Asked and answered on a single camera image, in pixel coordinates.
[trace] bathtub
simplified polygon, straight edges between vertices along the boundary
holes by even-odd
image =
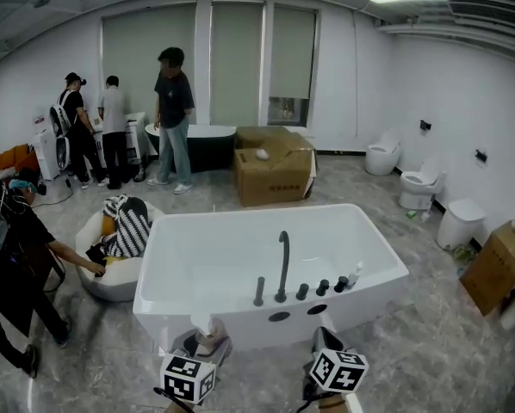
[[[289,235],[290,261],[287,298],[277,303],[281,231]],[[338,277],[359,262],[364,269],[357,284],[336,293]],[[264,303],[257,307],[259,276],[265,277]],[[309,340],[319,326],[341,331],[374,319],[401,296],[407,276],[355,205],[166,215],[152,225],[133,313],[164,350],[210,318],[223,322],[237,349],[276,346]],[[323,279],[331,285],[320,297]],[[309,285],[303,301],[295,298],[301,283]]]
[[[233,161],[234,135],[236,127],[205,126],[189,124],[187,146],[189,147],[190,168],[193,173],[226,169]],[[154,150],[159,153],[160,133],[154,124],[145,127],[146,135]]]

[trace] marble floor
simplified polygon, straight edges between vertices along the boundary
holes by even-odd
[[[497,314],[482,317],[460,285],[459,265],[434,240],[441,214],[434,211],[425,223],[408,219],[396,203],[398,176],[370,176],[363,165],[362,157],[319,157],[311,198],[289,205],[359,205],[409,269],[404,298],[375,321],[341,333],[371,365],[358,393],[363,411],[515,412],[515,330],[504,332]],[[156,168],[151,164],[147,174]],[[86,191],[79,184],[74,187],[74,195],[64,203],[36,209],[49,231],[70,246],[110,195],[95,184]],[[130,182],[122,192],[166,213],[240,209],[229,171],[195,175],[195,186],[181,196],[172,193],[174,187]],[[60,200],[67,193],[57,180],[41,201]],[[158,348],[133,317],[131,305],[92,298],[74,267],[66,268],[66,281],[52,298],[60,313],[75,320],[74,337],[67,348],[57,348],[34,314],[31,341],[42,352],[40,374],[31,380],[0,355],[0,413],[163,411],[165,399],[152,392],[161,363]],[[27,339],[8,323],[3,326],[23,349]],[[235,350],[201,410],[295,411],[302,404],[301,366],[309,360],[310,342]]]

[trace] black and white striped cloth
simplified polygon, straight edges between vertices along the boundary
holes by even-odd
[[[105,256],[137,257],[145,252],[150,233],[145,202],[127,194],[109,197],[102,213],[115,221],[116,232],[102,236],[101,251]]]

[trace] bathtub faucet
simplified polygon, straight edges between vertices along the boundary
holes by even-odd
[[[283,303],[286,300],[286,275],[289,272],[289,261],[290,261],[290,239],[289,234],[286,231],[282,231],[278,238],[280,243],[284,243],[284,256],[282,258],[282,273],[281,273],[281,285],[278,288],[278,293],[275,295],[275,301]]]

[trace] window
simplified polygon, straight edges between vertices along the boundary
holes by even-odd
[[[275,6],[268,123],[306,126],[313,72],[314,11]]]
[[[212,124],[258,124],[263,13],[261,3],[213,3]]]
[[[183,49],[183,72],[194,94],[195,9],[194,4],[167,6],[102,21],[104,80],[109,75],[120,79],[130,112],[146,112],[154,120],[154,84],[160,70],[158,55],[170,46]]]

